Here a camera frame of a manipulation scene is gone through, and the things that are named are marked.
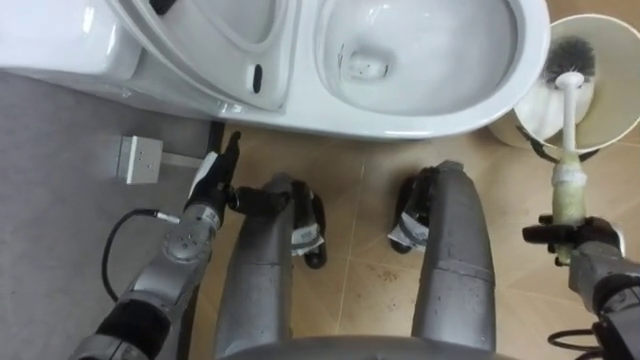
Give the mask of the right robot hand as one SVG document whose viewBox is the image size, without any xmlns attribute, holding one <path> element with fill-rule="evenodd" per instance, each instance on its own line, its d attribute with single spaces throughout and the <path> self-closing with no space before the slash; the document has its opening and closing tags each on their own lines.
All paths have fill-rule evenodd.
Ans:
<svg viewBox="0 0 640 360">
<path fill-rule="evenodd" d="M 613 246 L 625 254 L 624 236 L 604 218 L 590 216 L 578 225 L 554 224 L 552 215 L 540 215 L 538 223 L 524 227 L 522 237 L 526 243 L 545 245 L 547 252 L 555 256 L 554 265 L 570 265 L 571 252 L 587 242 Z"/>
</svg>

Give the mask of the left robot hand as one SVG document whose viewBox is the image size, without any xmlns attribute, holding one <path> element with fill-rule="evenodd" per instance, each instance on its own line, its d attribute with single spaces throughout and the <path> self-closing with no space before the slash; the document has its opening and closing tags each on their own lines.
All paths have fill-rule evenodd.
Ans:
<svg viewBox="0 0 640 360">
<path fill-rule="evenodd" d="M 210 152 L 207 155 L 202 162 L 203 165 L 207 164 L 211 155 L 214 155 L 215 158 L 211 165 L 205 169 L 204 175 L 196 180 L 184 210 L 190 206 L 203 205 L 214 210 L 219 217 L 224 215 L 231 197 L 231 183 L 240 155 L 240 139 L 241 133 L 235 131 L 231 134 L 227 147 L 222 153 Z"/>
</svg>

